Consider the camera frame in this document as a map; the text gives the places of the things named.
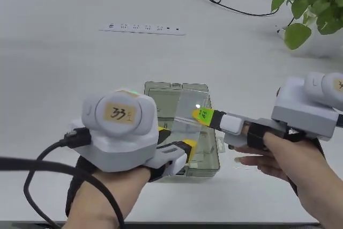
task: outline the yellow fingertip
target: yellow fingertip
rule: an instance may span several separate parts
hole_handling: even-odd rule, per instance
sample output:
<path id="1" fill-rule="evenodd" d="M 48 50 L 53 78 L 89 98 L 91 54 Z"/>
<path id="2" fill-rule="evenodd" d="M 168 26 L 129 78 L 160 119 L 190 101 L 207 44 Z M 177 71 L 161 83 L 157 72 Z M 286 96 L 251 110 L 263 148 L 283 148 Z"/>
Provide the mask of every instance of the yellow fingertip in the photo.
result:
<path id="1" fill-rule="evenodd" d="M 189 156 L 188 156 L 188 161 L 192 160 L 194 155 L 195 155 L 195 152 L 196 152 L 196 149 L 197 149 L 197 145 L 198 143 L 196 141 L 193 141 L 191 139 L 185 139 L 183 140 L 187 145 L 191 146 L 191 151 L 189 153 Z"/>
<path id="2" fill-rule="evenodd" d="M 195 118 L 197 120 L 198 119 L 198 115 L 199 115 L 199 109 L 194 109 L 193 112 L 192 112 L 193 118 Z"/>

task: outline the black finger strap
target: black finger strap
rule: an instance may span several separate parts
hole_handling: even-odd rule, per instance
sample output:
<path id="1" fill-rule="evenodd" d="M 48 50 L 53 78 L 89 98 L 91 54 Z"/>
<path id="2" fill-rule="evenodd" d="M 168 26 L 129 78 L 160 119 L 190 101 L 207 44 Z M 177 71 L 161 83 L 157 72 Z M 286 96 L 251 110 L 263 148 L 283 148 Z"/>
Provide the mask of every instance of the black finger strap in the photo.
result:
<path id="1" fill-rule="evenodd" d="M 157 142 L 157 145 L 160 145 L 162 142 L 164 142 L 171 134 L 172 132 L 166 128 L 159 127 L 159 139 Z"/>
<path id="2" fill-rule="evenodd" d="M 270 127 L 261 125 L 258 123 L 252 123 L 249 126 L 248 134 L 247 134 L 247 145 L 248 147 L 252 147 L 254 149 L 266 151 L 267 148 L 264 145 L 263 137 L 265 133 L 270 130 Z"/>
<path id="3" fill-rule="evenodd" d="M 221 131 L 220 122 L 221 122 L 221 119 L 223 118 L 224 115 L 226 115 L 225 112 L 214 110 L 212 118 L 211 118 L 210 125 L 208 127 L 215 129 L 215 130 L 218 130 L 218 131 Z"/>

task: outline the cable plug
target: cable plug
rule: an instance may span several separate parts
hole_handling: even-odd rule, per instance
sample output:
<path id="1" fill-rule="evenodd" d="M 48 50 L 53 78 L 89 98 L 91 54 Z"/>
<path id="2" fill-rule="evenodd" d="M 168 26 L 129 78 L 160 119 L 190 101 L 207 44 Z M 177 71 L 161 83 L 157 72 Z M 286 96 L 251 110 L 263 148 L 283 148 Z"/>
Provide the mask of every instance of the cable plug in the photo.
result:
<path id="1" fill-rule="evenodd" d="M 90 145 L 92 142 L 92 136 L 90 130 L 86 127 L 75 128 L 74 130 L 67 132 L 64 138 L 60 140 L 63 146 L 75 149 L 77 147 L 82 147 Z"/>

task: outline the finger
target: finger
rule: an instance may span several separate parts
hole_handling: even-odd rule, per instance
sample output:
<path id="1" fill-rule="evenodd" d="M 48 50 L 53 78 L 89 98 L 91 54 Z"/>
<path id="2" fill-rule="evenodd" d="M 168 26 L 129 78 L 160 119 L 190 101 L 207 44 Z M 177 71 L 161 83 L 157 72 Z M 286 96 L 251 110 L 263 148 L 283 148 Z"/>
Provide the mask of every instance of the finger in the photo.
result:
<path id="1" fill-rule="evenodd" d="M 276 169 L 281 169 L 278 162 L 273 157 L 267 156 L 248 156 L 235 158 L 236 162 L 240 162 L 246 166 L 270 166 Z"/>
<path id="2" fill-rule="evenodd" d="M 247 135 L 248 134 L 248 131 L 249 131 L 249 125 L 248 124 L 245 124 L 242 128 L 242 132 L 241 134 L 243 135 Z"/>
<path id="3" fill-rule="evenodd" d="M 288 182 L 287 175 L 281 169 L 277 169 L 271 166 L 258 166 L 257 168 L 264 174 L 280 178 Z"/>
<path id="4" fill-rule="evenodd" d="M 235 147 L 234 150 L 239 153 L 255 154 L 255 155 L 262 155 L 262 156 L 273 156 L 273 153 L 271 152 L 257 150 L 252 147 Z"/>

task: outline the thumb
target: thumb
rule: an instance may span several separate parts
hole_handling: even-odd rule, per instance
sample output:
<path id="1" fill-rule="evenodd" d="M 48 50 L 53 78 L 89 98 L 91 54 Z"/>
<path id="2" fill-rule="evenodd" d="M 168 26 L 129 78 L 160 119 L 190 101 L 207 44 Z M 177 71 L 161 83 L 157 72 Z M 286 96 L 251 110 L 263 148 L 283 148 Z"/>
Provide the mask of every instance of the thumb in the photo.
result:
<path id="1" fill-rule="evenodd" d="M 242 134 L 247 135 L 249 125 L 245 125 L 242 129 Z M 292 152 L 294 144 L 292 142 L 282 139 L 271 132 L 266 132 L 263 136 L 264 145 L 274 154 L 274 156 L 285 155 L 287 152 Z"/>

